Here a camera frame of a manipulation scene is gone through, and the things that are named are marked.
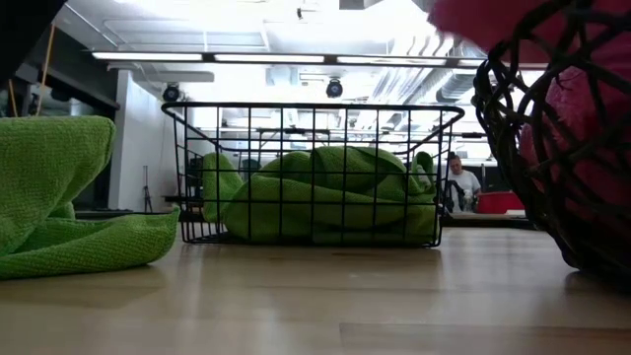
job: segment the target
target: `red container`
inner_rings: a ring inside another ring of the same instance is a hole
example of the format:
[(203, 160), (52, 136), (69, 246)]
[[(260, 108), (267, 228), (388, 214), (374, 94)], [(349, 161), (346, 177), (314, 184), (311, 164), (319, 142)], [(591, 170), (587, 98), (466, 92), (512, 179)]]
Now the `red container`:
[(505, 214), (508, 210), (523, 210), (524, 205), (513, 192), (480, 193), (477, 213)]

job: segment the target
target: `pink fabric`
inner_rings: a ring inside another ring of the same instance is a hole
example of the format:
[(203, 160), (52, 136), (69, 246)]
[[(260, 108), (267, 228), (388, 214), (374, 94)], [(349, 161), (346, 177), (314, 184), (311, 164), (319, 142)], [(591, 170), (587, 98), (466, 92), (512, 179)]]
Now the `pink fabric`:
[[(438, 0), (430, 14), (430, 22), (439, 30), (463, 36), (488, 51), (499, 41), (512, 35), (515, 25), (525, 13), (544, 2), (545, 0)], [(595, 8), (603, 12), (621, 14), (631, 10), (631, 0), (595, 0)], [(555, 43), (564, 30), (564, 26), (565, 20), (559, 15), (543, 23), (534, 32), (549, 42)], [(588, 36), (593, 37), (601, 31), (602, 27), (591, 26), (588, 28)], [(548, 61), (546, 55), (533, 44), (523, 42), (522, 45), (522, 62)], [(627, 33), (595, 51), (593, 62), (631, 81), (630, 58), (631, 34)], [(596, 137), (602, 132), (602, 128), (597, 121), (587, 75), (577, 68), (569, 68), (561, 74), (560, 78), (563, 88), (553, 82), (549, 88), (547, 101), (556, 109), (561, 121), (579, 140), (586, 141)], [(599, 86), (609, 122), (620, 119), (623, 114), (631, 111), (631, 99), (628, 96), (605, 84), (599, 84)], [(569, 143), (553, 128), (547, 118), (544, 118), (544, 124), (552, 132), (561, 150), (568, 149)], [(621, 132), (621, 136), (623, 141), (631, 142), (631, 130)], [(520, 150), (528, 162), (532, 165), (537, 164), (529, 126), (524, 127)], [(546, 150), (548, 155), (552, 155), (549, 147), (546, 147)], [(618, 165), (614, 160), (613, 151), (600, 149), (598, 154), (613, 165)], [(626, 158), (631, 165), (631, 155), (626, 155)], [(575, 173), (604, 201), (631, 206), (631, 184), (626, 179), (609, 173), (592, 161), (579, 163), (575, 168)], [(554, 178), (558, 178), (558, 170), (553, 170), (553, 174)], [(568, 183), (567, 188), (579, 193), (571, 183)], [(568, 207), (582, 218), (596, 218), (594, 213), (585, 206), (568, 201)], [(602, 220), (602, 218), (599, 217), (602, 223), (612, 222)]]

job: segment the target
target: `folded green towel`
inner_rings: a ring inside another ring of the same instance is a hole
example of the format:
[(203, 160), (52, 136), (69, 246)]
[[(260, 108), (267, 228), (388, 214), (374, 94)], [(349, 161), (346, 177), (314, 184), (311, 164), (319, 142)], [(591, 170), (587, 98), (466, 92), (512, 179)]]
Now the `folded green towel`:
[(71, 201), (105, 167), (102, 117), (0, 119), (0, 279), (110, 271), (162, 257), (178, 211), (75, 221)]
[[(432, 171), (432, 158), (428, 154), (420, 153), (414, 158), (407, 184), (407, 211), (402, 205), (405, 202), (406, 167), (398, 158), (383, 150), (348, 147), (346, 162), (347, 172), (361, 174), (347, 175), (345, 185), (341, 173), (344, 167), (343, 147), (320, 147), (312, 154), (293, 152), (285, 155), (282, 157), (282, 184), (281, 158), (263, 167), (246, 182), (238, 173), (221, 172), (217, 179), (216, 172), (205, 172), (204, 198), (210, 201), (204, 203), (204, 218), (213, 223), (221, 220), (238, 237), (248, 239), (251, 236), (253, 242), (273, 243), (279, 241), (282, 215), (282, 235), (286, 241), (339, 244), (345, 194), (347, 203), (367, 203), (346, 205), (343, 221), (345, 244), (367, 241), (427, 244), (434, 240), (436, 210), (434, 205), (427, 204), (433, 202), (436, 187), (427, 178), (415, 174), (419, 167), (425, 172)], [(313, 191), (312, 164), (315, 172), (327, 173), (315, 174)], [(217, 170), (217, 166), (220, 170), (234, 169), (224, 155), (211, 153), (204, 157), (204, 169)], [(376, 166), (379, 172), (377, 180)], [(282, 211), (278, 202), (281, 189)], [(373, 216), (375, 190), (378, 206)], [(216, 202), (218, 192), (222, 200), (219, 206)], [(316, 204), (312, 216), (312, 201), (327, 204)]]

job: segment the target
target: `wooden table surface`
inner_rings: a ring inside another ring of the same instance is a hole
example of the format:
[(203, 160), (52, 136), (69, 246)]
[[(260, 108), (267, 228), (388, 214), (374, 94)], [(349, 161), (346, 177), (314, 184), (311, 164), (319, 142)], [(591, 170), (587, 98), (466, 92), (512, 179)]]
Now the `wooden table surface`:
[(631, 296), (537, 232), (433, 250), (178, 243), (154, 265), (0, 283), (0, 353), (631, 354)]

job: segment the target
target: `fluorescent light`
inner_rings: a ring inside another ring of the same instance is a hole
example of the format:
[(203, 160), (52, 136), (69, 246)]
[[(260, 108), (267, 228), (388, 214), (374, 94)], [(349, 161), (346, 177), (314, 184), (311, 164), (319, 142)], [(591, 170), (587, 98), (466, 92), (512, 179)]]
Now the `fluorescent light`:
[(202, 61), (200, 53), (146, 53), (146, 52), (93, 52), (92, 55), (101, 60), (127, 61)]
[(461, 66), (474, 66), (474, 67), (479, 67), (480, 65), (482, 65), (482, 62), (486, 60), (486, 58), (479, 58), (479, 59), (461, 59), (458, 61), (457, 65), (461, 65)]
[[(511, 66), (511, 63), (505, 63), (504, 65)], [(548, 63), (520, 63), (520, 70), (533, 70), (541, 71), (547, 68)]]
[(376, 56), (340, 56), (338, 63), (343, 64), (383, 64), (383, 65), (445, 65), (445, 59), (434, 58), (405, 58), (405, 57), (376, 57)]
[(283, 54), (215, 54), (215, 60), (265, 63), (323, 63), (324, 56)]

